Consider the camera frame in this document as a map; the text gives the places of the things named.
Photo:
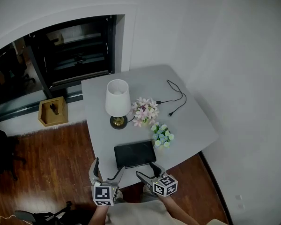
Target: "white marker cube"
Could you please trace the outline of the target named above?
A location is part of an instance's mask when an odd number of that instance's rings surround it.
[[[177,191],[178,181],[172,176],[158,179],[153,183],[153,191],[161,196],[168,196]]]
[[[118,195],[118,187],[93,186],[92,195],[97,206],[113,206]]]

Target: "gold lamp base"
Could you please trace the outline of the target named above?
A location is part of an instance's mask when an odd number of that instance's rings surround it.
[[[110,123],[111,123],[111,126],[114,128],[114,129],[123,129],[126,127],[127,125],[127,117],[124,116],[124,117],[119,117],[119,118],[116,118],[116,117],[111,117],[110,119]]]

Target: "beige shirt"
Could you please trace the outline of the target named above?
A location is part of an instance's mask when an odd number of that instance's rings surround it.
[[[108,225],[185,225],[172,218],[159,201],[142,203],[118,203],[108,209],[105,224]]]

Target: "brown hardwood floor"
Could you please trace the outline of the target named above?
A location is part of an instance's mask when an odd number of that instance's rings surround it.
[[[0,179],[0,216],[9,217],[14,210],[57,212],[66,201],[74,208],[94,210],[89,168],[94,152],[87,123],[76,123],[18,137],[17,155],[27,164],[15,161],[18,181],[5,171]],[[173,199],[201,225],[216,218],[227,223],[217,192],[199,157],[195,155],[168,170],[179,181]],[[142,183],[122,189],[127,202],[136,203]],[[3,225],[25,224],[15,217]]]

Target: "person's left arm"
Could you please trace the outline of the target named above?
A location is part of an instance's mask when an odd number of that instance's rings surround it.
[[[108,208],[108,206],[97,206],[89,225],[104,225]]]

